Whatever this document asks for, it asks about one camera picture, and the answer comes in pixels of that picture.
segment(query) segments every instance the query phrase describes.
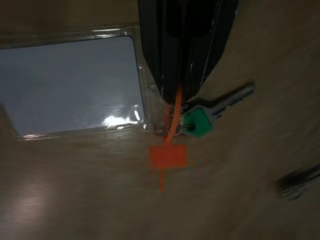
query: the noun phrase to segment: orange tag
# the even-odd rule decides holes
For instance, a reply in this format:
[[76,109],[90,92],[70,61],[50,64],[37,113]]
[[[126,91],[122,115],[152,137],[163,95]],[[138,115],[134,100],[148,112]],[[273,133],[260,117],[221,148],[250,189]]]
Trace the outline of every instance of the orange tag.
[[186,167],[186,146],[183,144],[164,144],[151,146],[149,158],[152,168],[169,169]]

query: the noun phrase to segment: metal object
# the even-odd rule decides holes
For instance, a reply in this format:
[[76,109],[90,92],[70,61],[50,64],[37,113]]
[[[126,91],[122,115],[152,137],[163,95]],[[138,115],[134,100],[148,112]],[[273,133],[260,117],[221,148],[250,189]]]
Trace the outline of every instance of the metal object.
[[306,188],[320,180],[320,164],[303,172],[294,171],[276,183],[276,190],[280,196],[287,200],[301,197]]
[[239,0],[139,0],[144,58],[162,98],[195,96],[220,60]]
[[184,113],[184,134],[202,137],[212,131],[216,120],[222,116],[227,107],[240,103],[252,95],[254,90],[254,83],[247,83],[214,101],[195,100],[190,104],[190,109]]

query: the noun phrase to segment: green key head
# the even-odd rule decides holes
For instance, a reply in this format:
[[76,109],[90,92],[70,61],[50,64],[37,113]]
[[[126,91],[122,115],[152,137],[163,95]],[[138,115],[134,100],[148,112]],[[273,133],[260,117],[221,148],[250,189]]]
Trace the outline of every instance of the green key head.
[[201,107],[196,107],[184,114],[183,126],[184,134],[198,138],[206,135],[214,128]]

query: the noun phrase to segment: black object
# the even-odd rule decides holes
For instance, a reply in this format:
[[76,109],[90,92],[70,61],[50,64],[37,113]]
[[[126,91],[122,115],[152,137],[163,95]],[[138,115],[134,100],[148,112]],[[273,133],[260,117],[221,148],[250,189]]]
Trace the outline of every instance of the black object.
[[198,93],[220,60],[239,0],[139,0],[144,58],[163,99]]
[[291,172],[276,183],[276,189],[281,197],[295,200],[303,195],[306,188],[320,180],[320,164],[303,172]]

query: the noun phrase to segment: wooden surface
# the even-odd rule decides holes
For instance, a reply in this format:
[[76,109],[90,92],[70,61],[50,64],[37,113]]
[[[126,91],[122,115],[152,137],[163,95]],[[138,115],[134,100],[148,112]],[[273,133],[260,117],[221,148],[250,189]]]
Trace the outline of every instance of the wooden surface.
[[[6,31],[138,19],[129,0],[10,5],[0,13]],[[0,239],[318,239],[320,184],[286,202],[274,183],[319,163],[319,13],[316,0],[241,1],[199,96],[214,99],[250,79],[255,95],[212,134],[175,139],[196,166],[171,171],[165,193],[149,169],[148,147],[162,141],[151,133],[16,142],[2,117]]]

